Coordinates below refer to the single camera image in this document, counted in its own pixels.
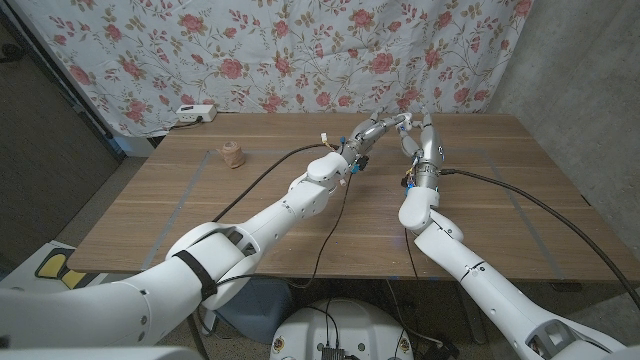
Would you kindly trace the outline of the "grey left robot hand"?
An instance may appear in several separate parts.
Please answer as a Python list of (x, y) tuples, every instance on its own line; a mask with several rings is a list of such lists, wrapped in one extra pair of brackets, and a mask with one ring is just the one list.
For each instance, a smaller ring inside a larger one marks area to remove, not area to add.
[(386, 118), (379, 118), (379, 115), (379, 111), (372, 113), (368, 119), (356, 126), (345, 144), (340, 146), (338, 153), (348, 163), (353, 163), (357, 157), (366, 155), (375, 142), (392, 127), (411, 118), (410, 113), (401, 113)]

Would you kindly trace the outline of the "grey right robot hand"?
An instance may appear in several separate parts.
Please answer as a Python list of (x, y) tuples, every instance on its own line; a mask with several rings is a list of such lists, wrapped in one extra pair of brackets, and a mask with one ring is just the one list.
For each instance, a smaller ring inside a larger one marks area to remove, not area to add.
[[(435, 129), (431, 114), (423, 111), (423, 118), (420, 121), (410, 119), (395, 126), (401, 138), (401, 148), (403, 153), (412, 160), (412, 165), (426, 163), (440, 169), (444, 162), (444, 151), (442, 140)], [(410, 137), (409, 132), (413, 128), (421, 130), (420, 142), (416, 142)]]

